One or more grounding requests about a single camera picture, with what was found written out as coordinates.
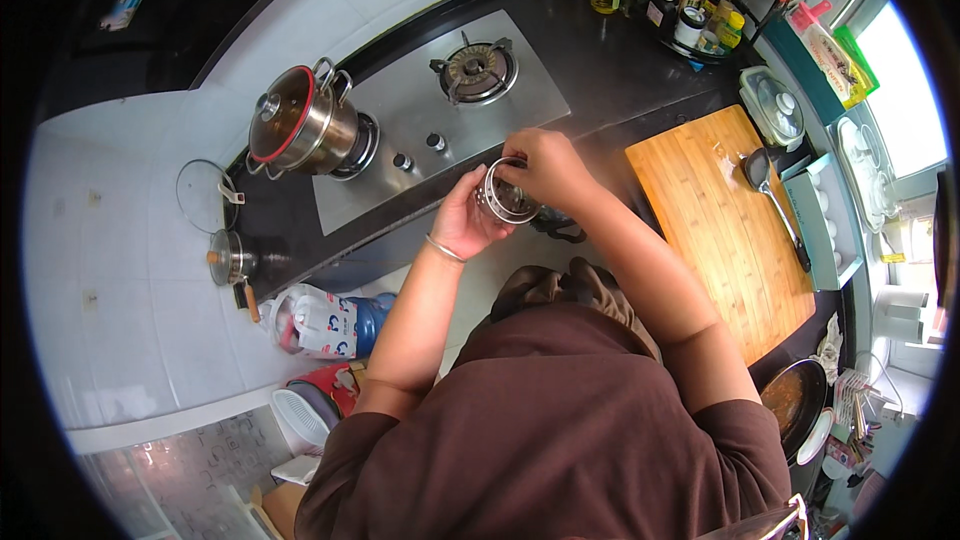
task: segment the kitchen cabinet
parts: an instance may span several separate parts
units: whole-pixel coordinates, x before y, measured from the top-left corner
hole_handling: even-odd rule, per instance
[[[143,0],[125,29],[100,29],[116,0],[73,4],[42,104],[49,119],[89,104],[196,89],[272,0]]]

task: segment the bamboo cutting board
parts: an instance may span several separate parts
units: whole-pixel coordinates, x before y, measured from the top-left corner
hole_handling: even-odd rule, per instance
[[[748,366],[813,315],[813,290],[770,199],[740,160],[761,147],[739,105],[626,149],[666,241],[697,272]],[[770,186],[799,228],[784,186]]]

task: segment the brown shirt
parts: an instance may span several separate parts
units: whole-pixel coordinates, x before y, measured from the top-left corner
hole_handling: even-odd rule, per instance
[[[692,538],[781,506],[773,413],[691,417],[638,342],[570,304],[489,326],[404,421],[333,429],[296,537]]]

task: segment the black countertop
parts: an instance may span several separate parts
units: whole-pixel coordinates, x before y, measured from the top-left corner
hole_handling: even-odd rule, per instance
[[[600,15],[591,8],[590,0],[447,0],[357,50],[340,66],[362,83],[422,44],[499,9],[520,28],[570,106],[570,115],[545,127],[573,139],[591,172],[644,222],[660,231],[623,150],[738,104],[739,72],[762,63],[761,58],[749,52],[738,63],[695,71],[686,58],[649,37],[642,21],[619,14]],[[791,155],[771,152],[778,171],[810,154],[809,148]],[[481,162],[495,161],[499,154],[499,146],[487,150],[330,235],[321,230],[309,176],[292,173],[271,181],[264,175],[248,174],[242,163],[236,163],[230,172],[238,190],[246,193],[236,229],[259,243],[261,252],[284,255],[261,262],[252,282],[257,297],[276,295],[429,212],[463,173]],[[813,352],[827,320],[838,310],[843,319],[840,292],[819,292],[816,314],[750,368],[754,380],[762,385],[781,367]]]

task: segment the stainless steel stove panel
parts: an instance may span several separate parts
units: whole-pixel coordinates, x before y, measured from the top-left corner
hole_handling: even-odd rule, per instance
[[[517,77],[510,90],[488,104],[450,104],[430,59],[446,59],[462,48],[461,30],[470,42],[513,42]],[[338,181],[313,178],[319,223],[330,234],[366,212],[453,166],[491,149],[511,132],[538,127],[570,114],[544,64],[505,11],[475,19],[400,57],[359,84],[349,95],[358,111],[380,125],[380,145],[360,175]],[[446,148],[435,151],[426,138],[437,133]],[[404,154],[413,166],[401,170],[394,158]]]

